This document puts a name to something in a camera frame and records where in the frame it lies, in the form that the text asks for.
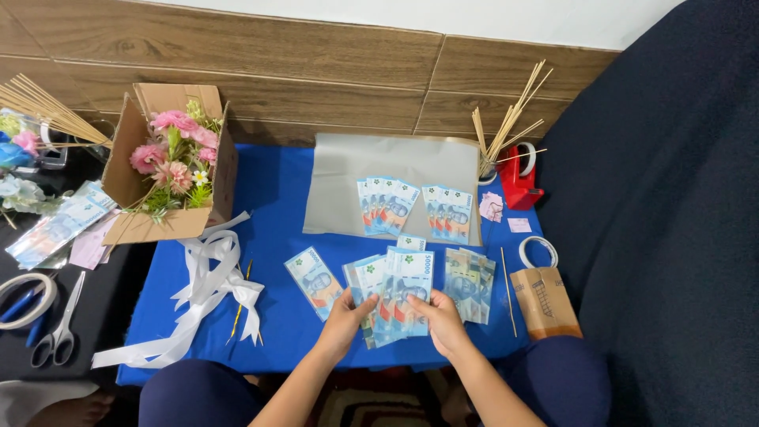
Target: white daisy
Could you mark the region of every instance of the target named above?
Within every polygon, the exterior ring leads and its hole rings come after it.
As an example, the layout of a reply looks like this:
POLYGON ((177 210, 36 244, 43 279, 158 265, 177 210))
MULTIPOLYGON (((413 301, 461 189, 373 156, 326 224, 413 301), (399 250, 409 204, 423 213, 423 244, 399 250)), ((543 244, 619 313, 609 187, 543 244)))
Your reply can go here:
POLYGON ((195 181, 195 185, 201 186, 208 182, 208 172, 196 170, 192 175, 192 180, 195 181))

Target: pink artificial flower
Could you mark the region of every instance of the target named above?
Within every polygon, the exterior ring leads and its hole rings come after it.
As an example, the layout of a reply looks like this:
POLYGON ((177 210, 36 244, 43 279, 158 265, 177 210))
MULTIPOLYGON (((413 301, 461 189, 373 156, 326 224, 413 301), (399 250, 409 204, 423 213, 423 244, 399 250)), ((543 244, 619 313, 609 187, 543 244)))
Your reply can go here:
POLYGON ((166 161, 166 149, 162 145, 140 145, 129 157, 129 163, 139 173, 153 173, 156 166, 166 161))
POLYGON ((213 148, 201 148, 200 151, 197 152, 197 158, 205 162, 208 162, 211 165, 215 165, 216 164, 216 150, 214 150, 213 148))
POLYGON ((214 131, 209 131, 203 126, 198 126, 191 135, 192 138, 200 145, 216 149, 219 146, 219 136, 214 131))
POLYGON ((23 131, 13 137, 13 143, 23 148, 32 157, 39 156, 37 153, 37 140, 37 135, 32 131, 23 131))
POLYGON ((150 125, 156 128, 157 131, 174 125, 179 129, 179 134, 183 138, 189 138, 193 132, 200 128, 200 125, 192 117, 177 109, 170 109, 160 114, 153 113, 153 121, 150 122, 150 125))
POLYGON ((156 167, 153 175, 159 187, 165 187, 168 183, 172 193, 184 193, 192 187, 192 172, 182 162, 165 162, 156 167))

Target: person's right hand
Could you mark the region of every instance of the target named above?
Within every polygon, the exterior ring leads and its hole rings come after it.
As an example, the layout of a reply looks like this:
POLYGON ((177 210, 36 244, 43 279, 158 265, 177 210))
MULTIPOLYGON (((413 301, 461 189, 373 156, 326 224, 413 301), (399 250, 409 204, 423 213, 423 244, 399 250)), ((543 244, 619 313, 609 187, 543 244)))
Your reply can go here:
POLYGON ((441 355, 451 359, 458 350, 471 345, 451 297, 432 289, 430 304, 413 295, 408 296, 408 303, 429 319, 432 342, 441 355))

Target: blue tablecloth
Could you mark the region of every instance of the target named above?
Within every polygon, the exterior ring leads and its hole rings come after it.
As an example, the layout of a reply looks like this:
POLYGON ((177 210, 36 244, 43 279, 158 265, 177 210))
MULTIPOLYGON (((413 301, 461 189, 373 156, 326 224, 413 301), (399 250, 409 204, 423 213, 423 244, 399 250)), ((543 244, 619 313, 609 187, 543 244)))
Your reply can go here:
MULTIPOLYGON (((313 168, 313 150, 286 147, 238 145, 240 163, 235 188, 235 212, 252 213, 252 218, 236 227, 241 243, 240 264, 245 267, 253 259, 250 279, 266 288, 256 304, 261 318, 264 345, 254 346, 250 339, 233 340, 225 345, 235 320, 238 304, 231 294, 214 312, 203 319, 190 351, 185 358, 208 359, 224 363, 243 373, 289 372, 316 342, 323 323, 285 269, 284 262, 313 246, 322 255, 329 269, 345 287, 342 265, 370 255, 385 253, 393 241, 366 239, 338 234, 303 234, 301 232, 306 200, 313 168)), ((480 187, 480 193, 492 191, 502 195, 498 182, 480 187)), ((509 317, 509 301, 501 267, 503 247, 509 273, 524 268, 518 255, 519 243, 526 237, 541 235, 534 210, 504 212, 501 223, 482 219, 483 247, 468 247, 497 261, 490 324, 467 323, 472 341, 488 358, 507 356, 528 342, 524 319, 513 288, 510 289, 514 321, 518 336, 514 337, 509 317), (532 233, 512 233, 507 217, 528 218, 532 233)), ((431 243, 435 251, 434 287, 442 289, 445 270, 445 248, 458 245, 431 243)), ((548 254, 540 245, 528 245, 528 255, 536 265, 547 265, 548 254)), ((126 344, 165 338, 175 328, 176 318, 187 305, 176 312, 176 301, 170 299, 187 285, 184 248, 176 241, 160 242, 145 287, 134 309, 126 344)), ((239 337, 241 327, 236 332, 239 337)), ((367 350, 361 334, 357 334, 348 355, 338 368, 385 368, 414 365, 428 368, 445 365, 446 360, 435 351, 429 337, 415 337, 377 350, 367 350)), ((157 371, 121 365, 117 383, 142 385, 157 371)))

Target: bundle of skewers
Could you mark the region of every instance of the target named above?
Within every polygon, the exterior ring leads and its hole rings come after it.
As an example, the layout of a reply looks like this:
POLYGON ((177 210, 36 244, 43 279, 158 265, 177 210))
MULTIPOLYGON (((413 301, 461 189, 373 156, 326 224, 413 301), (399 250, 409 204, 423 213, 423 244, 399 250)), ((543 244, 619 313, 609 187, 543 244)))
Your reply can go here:
MULTIPOLYGON (((533 131, 535 128, 543 124, 543 120, 540 119, 537 122, 533 123, 532 125, 528 126, 525 130, 519 132, 516 136, 509 138, 506 140, 506 136, 511 134, 511 130, 514 127, 514 124, 519 120, 519 116, 522 114, 522 111, 524 111, 524 108, 527 106, 527 104, 532 99, 532 96, 537 92, 538 89, 540 89, 540 86, 543 85, 543 82, 546 81, 548 76, 551 74, 551 71, 553 71, 553 68, 548 70, 546 75, 543 76, 543 79, 540 80, 540 83, 537 84, 537 86, 533 89, 533 85, 535 84, 535 81, 540 76, 540 71, 543 68, 543 65, 545 65, 546 60, 544 59, 541 62, 538 62, 535 64, 532 70, 532 74, 530 76, 530 80, 528 80, 527 85, 524 86, 524 90, 522 91, 521 96, 519 97, 519 100, 515 105, 509 106, 509 110, 506 112, 506 116, 503 118, 503 123, 501 124, 501 128, 496 133, 495 138, 490 143, 490 145, 487 145, 485 143, 485 133, 483 131, 482 127, 482 118, 480 117, 480 108, 477 107, 474 109, 474 112, 472 113, 472 120, 474 121, 474 129, 477 131, 477 139, 480 142, 480 165, 479 165, 479 173, 481 179, 488 179, 492 177, 495 174, 495 167, 498 163, 505 162, 506 160, 511 160, 516 157, 522 157, 527 156, 529 153, 526 154, 520 154, 518 156, 509 157, 506 159, 500 159, 498 160, 498 156, 500 155, 501 151, 504 149, 508 149, 512 144, 515 144, 519 138, 524 137, 526 134, 533 131)), ((536 151, 536 153, 541 151, 546 151, 547 149, 542 149, 536 151)))
POLYGON ((62 142, 38 144, 39 149, 92 147, 93 144, 111 148, 113 142, 90 123, 47 93, 27 76, 19 74, 0 86, 0 106, 20 113, 19 120, 39 127, 69 134, 89 143, 62 142))

